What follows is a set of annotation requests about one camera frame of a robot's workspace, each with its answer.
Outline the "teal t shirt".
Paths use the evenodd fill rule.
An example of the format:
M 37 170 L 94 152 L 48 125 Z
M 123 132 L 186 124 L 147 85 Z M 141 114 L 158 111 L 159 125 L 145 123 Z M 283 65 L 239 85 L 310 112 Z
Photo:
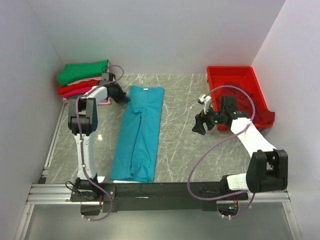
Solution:
M 109 179 L 152 183 L 155 177 L 163 87 L 132 85 L 115 146 Z

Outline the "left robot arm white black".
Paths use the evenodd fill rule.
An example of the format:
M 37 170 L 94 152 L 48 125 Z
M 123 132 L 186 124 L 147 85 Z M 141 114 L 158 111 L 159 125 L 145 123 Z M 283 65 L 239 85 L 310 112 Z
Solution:
M 77 178 L 72 184 L 72 202 L 90 202 L 104 198 L 99 188 L 98 172 L 94 160 L 94 133 L 98 128 L 97 105 L 111 98 L 118 104 L 126 104 L 130 98 L 117 83 L 115 74 L 103 72 L 99 85 L 69 100 L 68 128 L 77 148 Z

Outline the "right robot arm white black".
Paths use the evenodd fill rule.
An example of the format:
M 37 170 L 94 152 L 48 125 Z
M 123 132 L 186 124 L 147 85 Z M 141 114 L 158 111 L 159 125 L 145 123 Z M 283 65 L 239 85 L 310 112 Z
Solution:
M 240 111 L 234 95 L 223 96 L 221 110 L 215 111 L 210 106 L 211 97 L 202 94 L 198 103 L 202 111 L 195 116 L 192 131 L 205 135 L 216 125 L 224 125 L 243 144 L 250 156 L 245 173 L 224 177 L 219 193 L 222 198 L 230 200 L 237 191 L 251 193 L 285 190 L 288 186 L 288 154 L 270 144 L 253 124 L 245 111 Z

